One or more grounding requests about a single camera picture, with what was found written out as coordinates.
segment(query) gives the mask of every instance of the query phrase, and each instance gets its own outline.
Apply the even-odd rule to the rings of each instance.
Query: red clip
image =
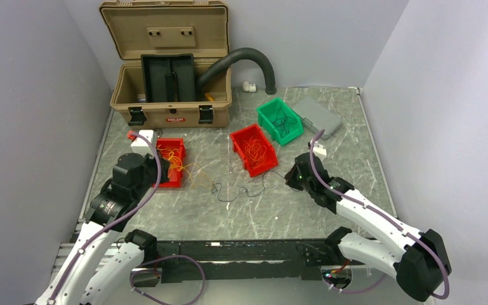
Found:
[[[135,139],[137,139],[137,136],[132,135],[132,132],[133,132],[133,130],[130,130],[126,136],[128,137],[128,139],[132,140],[132,142],[133,142]]]

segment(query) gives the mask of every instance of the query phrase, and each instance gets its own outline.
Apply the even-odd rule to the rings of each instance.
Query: toolbox label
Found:
[[[186,119],[185,118],[166,118],[166,121],[169,123],[176,123],[176,122],[184,122]]]

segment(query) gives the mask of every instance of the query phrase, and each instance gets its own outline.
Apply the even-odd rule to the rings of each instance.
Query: small red component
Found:
[[[171,167],[168,172],[169,181],[160,184],[160,187],[181,187],[182,175],[184,166],[184,158],[186,157],[186,148],[184,148],[184,139],[179,138],[160,138],[156,141],[156,148],[160,151],[161,157],[164,159],[171,159]]]
[[[278,166],[276,150],[257,124],[250,125],[229,135],[233,141],[233,151],[244,163],[250,177],[260,175]]]
[[[128,137],[128,139],[132,140],[132,142],[133,142],[135,139],[137,139],[137,136],[132,135],[132,132],[133,132],[133,130],[130,130],[126,136]]]

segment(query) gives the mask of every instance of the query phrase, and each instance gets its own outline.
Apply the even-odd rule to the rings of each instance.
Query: green bin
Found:
[[[281,146],[304,132],[300,117],[279,97],[257,108],[257,122]]]

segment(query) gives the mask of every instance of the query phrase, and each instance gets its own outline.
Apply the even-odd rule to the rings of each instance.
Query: gray plastic case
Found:
[[[298,114],[302,124],[312,132],[317,133],[324,129],[325,133],[321,137],[323,140],[328,139],[341,125],[341,118],[337,114],[310,97],[301,100],[293,107],[293,111]]]

